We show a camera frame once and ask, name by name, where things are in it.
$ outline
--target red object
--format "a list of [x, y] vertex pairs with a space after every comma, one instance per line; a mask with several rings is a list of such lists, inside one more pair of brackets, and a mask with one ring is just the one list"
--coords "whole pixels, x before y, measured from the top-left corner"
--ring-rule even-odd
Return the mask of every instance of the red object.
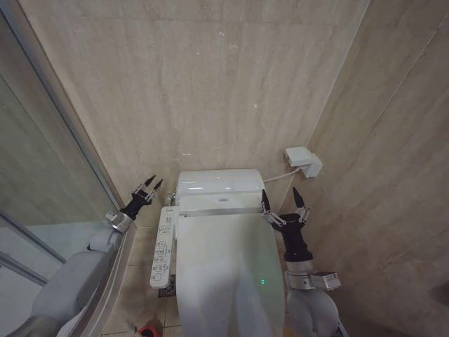
[[143, 326], [139, 332], [143, 337], [161, 337], [154, 326]]

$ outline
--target toilet tank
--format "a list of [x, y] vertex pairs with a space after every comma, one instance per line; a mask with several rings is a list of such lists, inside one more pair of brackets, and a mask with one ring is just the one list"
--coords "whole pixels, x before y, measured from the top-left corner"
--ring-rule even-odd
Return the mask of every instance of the toilet tank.
[[176, 205], [187, 196], [258, 193], [264, 188], [259, 171], [252, 169], [184, 171], [176, 189]]

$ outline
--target toilet lid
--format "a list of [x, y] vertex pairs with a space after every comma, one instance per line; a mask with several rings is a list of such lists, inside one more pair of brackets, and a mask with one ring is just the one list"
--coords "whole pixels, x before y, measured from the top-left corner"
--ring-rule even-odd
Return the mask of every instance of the toilet lid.
[[176, 288], [186, 337], [282, 334], [282, 271], [259, 213], [180, 217]]

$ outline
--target glass panel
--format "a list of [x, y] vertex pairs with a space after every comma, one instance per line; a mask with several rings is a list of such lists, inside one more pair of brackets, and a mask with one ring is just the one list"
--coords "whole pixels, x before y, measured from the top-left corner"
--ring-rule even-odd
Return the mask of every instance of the glass panel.
[[114, 207], [1, 17], [0, 29], [0, 211], [69, 258]]

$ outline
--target marble wall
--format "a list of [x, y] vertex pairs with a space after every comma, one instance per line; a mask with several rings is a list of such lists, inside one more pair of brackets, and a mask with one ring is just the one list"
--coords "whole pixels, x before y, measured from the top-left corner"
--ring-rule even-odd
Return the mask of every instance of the marble wall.
[[309, 142], [323, 170], [292, 184], [355, 336], [449, 335], [448, 11], [370, 2]]
[[[20, 3], [126, 201], [152, 173], [164, 193], [183, 170], [287, 172], [283, 149], [308, 143], [368, 0]], [[268, 184], [275, 208], [289, 184]]]

